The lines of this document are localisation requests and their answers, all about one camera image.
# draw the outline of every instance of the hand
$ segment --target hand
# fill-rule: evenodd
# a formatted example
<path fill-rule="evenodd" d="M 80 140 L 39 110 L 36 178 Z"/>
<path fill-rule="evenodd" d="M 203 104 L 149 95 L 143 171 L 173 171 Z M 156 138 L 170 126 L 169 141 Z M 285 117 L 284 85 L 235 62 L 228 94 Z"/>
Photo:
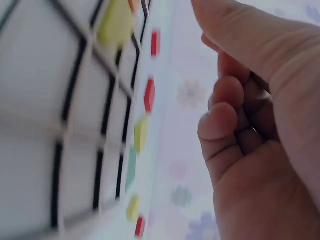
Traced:
<path fill-rule="evenodd" d="M 198 135 L 221 239 L 320 239 L 320 29 L 233 0 L 192 4 L 219 54 Z"/>

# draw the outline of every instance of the finger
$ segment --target finger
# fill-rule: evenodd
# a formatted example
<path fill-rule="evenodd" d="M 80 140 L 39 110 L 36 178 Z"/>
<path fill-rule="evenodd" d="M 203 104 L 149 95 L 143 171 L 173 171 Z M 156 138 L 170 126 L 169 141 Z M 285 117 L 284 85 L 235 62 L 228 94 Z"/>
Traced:
<path fill-rule="evenodd" d="M 234 0 L 192 0 L 192 5 L 206 37 L 267 83 L 273 77 L 280 81 L 277 74 L 286 64 L 320 45 L 320 30 L 311 24 L 272 16 Z"/>
<path fill-rule="evenodd" d="M 226 102 L 213 106 L 199 122 L 198 136 L 213 187 L 243 157 L 234 136 L 236 127 L 237 113 Z"/>
<path fill-rule="evenodd" d="M 225 52 L 220 52 L 218 55 L 218 75 L 233 76 L 240 81 L 242 85 L 249 82 L 251 71 L 243 66 L 240 62 Z"/>
<path fill-rule="evenodd" d="M 244 111 L 252 126 L 266 140 L 278 140 L 274 104 L 271 95 L 250 80 L 244 87 Z"/>
<path fill-rule="evenodd" d="M 263 144 L 264 139 L 252 128 L 244 114 L 242 108 L 244 100 L 244 89 L 236 78 L 225 76 L 215 84 L 212 105 L 215 106 L 220 102 L 227 102 L 237 109 L 235 136 L 243 154 L 247 155 Z"/>
<path fill-rule="evenodd" d="M 250 71 L 221 52 L 218 57 L 218 69 L 221 76 L 237 76 L 244 89 L 244 112 L 255 130 L 266 140 L 278 140 L 278 131 L 274 116 L 274 106 L 271 95 L 261 88 L 251 77 Z"/>
<path fill-rule="evenodd" d="M 221 49 L 217 45 L 215 45 L 212 41 L 210 41 L 209 38 L 206 37 L 206 35 L 202 34 L 201 40 L 204 45 L 208 46 L 216 53 L 219 54 L 221 52 Z"/>

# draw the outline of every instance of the yellow block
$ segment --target yellow block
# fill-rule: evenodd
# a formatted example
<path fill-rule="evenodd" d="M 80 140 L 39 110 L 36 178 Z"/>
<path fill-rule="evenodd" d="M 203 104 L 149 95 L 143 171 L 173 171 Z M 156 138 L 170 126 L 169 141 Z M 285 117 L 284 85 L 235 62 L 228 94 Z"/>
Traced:
<path fill-rule="evenodd" d="M 104 46 L 122 46 L 130 39 L 135 17 L 128 0 L 111 0 L 98 32 L 98 39 Z"/>
<path fill-rule="evenodd" d="M 129 222 L 137 221 L 140 214 L 140 199 L 138 196 L 133 196 L 131 198 L 129 207 L 126 210 L 126 219 Z"/>
<path fill-rule="evenodd" d="M 143 151 L 147 143 L 148 120 L 149 117 L 145 115 L 134 126 L 134 148 L 139 154 Z"/>

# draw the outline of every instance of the red block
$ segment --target red block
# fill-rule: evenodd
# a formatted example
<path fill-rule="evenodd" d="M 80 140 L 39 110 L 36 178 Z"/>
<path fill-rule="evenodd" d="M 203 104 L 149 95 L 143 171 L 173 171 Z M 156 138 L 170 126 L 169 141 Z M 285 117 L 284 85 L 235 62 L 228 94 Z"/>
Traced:
<path fill-rule="evenodd" d="M 160 53 L 160 31 L 153 31 L 151 38 L 151 56 L 157 57 Z"/>
<path fill-rule="evenodd" d="M 140 215 L 135 228 L 136 238 L 142 239 L 144 237 L 145 225 L 146 225 L 146 220 L 142 215 Z"/>
<path fill-rule="evenodd" d="M 147 113 L 151 113 L 154 108 L 155 95 L 155 81 L 153 78 L 149 78 L 144 94 L 144 106 Z"/>

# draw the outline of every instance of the green block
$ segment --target green block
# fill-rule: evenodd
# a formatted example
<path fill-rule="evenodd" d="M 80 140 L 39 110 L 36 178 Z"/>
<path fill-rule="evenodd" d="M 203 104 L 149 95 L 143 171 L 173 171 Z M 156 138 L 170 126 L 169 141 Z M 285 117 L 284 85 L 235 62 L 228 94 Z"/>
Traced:
<path fill-rule="evenodd" d="M 128 173 L 126 175 L 126 184 L 125 184 L 126 191 L 131 187 L 132 183 L 136 178 L 136 162 L 137 162 L 137 152 L 133 147 L 131 147 L 129 164 L 128 164 Z"/>

